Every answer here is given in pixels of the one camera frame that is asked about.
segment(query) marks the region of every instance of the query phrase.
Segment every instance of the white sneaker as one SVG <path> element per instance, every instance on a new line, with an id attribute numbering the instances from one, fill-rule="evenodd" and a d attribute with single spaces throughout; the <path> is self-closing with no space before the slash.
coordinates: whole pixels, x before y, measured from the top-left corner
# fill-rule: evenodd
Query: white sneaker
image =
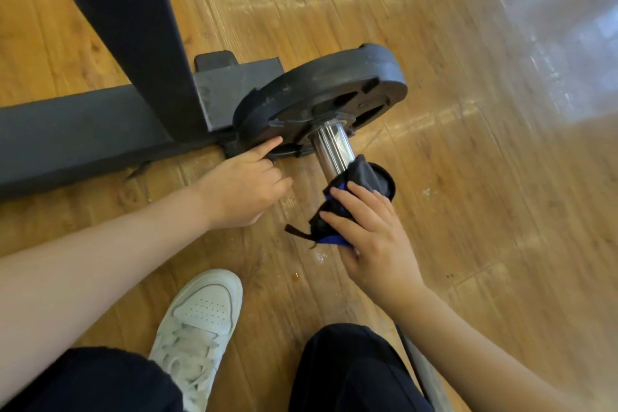
<path id="1" fill-rule="evenodd" d="M 240 279 L 229 270 L 214 269 L 187 283 L 168 308 L 150 359 L 181 389 L 187 412 L 206 410 L 241 304 Z"/>

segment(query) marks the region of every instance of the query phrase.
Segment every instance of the person's left hand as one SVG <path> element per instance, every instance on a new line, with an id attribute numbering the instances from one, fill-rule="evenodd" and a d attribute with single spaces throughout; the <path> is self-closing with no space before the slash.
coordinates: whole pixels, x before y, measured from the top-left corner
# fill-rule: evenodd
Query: person's left hand
<path id="1" fill-rule="evenodd" d="M 265 158 L 283 139 L 275 137 L 224 161 L 192 186 L 203 200 L 208 229 L 244 227 L 283 197 L 292 178 Z"/>

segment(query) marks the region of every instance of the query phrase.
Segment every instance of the shiny floor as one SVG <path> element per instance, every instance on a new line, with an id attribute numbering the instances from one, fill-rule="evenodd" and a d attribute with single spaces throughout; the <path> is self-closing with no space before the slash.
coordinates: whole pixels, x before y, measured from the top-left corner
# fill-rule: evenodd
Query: shiny floor
<path id="1" fill-rule="evenodd" d="M 589 410 L 615 409 L 618 0 L 172 2 L 191 58 L 230 49 L 288 70 L 363 42 L 393 50 L 410 94 L 352 145 L 395 177 L 426 283 Z M 71 0 L 0 0 L 0 11 L 0 106 L 127 82 Z M 0 253 L 148 205 L 221 159 L 211 148 L 137 180 L 128 170 L 2 204 Z M 196 241 L 79 344 L 147 354 L 178 289 L 225 267 L 245 298 L 209 410 L 284 409 L 302 347 L 326 323 L 366 323 L 397 345 L 336 250 L 283 232 L 320 203 L 316 158 L 280 166 L 293 190 L 259 223 Z"/>

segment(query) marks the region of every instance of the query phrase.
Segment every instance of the bare skin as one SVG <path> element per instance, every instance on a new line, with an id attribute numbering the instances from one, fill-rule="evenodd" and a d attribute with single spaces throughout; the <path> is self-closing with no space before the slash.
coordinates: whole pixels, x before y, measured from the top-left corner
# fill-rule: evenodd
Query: bare skin
<path id="1" fill-rule="evenodd" d="M 0 405 L 124 293 L 210 229 L 241 227 L 292 185 L 264 158 L 281 138 L 118 219 L 0 259 Z"/>
<path id="2" fill-rule="evenodd" d="M 341 248 L 350 278 L 396 323 L 474 411 L 574 410 L 567 398 L 484 338 L 423 283 L 390 201 L 354 183 L 332 195 L 354 221 L 321 217 L 353 246 Z"/>

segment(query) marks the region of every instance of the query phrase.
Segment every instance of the pants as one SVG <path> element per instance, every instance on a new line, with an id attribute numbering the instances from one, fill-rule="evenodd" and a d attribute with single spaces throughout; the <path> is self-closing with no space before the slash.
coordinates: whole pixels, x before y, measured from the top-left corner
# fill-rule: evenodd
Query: pants
<path id="1" fill-rule="evenodd" d="M 171 378 L 142 356 L 68 350 L 2 412 L 182 412 Z M 332 324 L 305 346 L 289 404 L 296 411 L 432 411 L 390 344 L 368 327 Z"/>

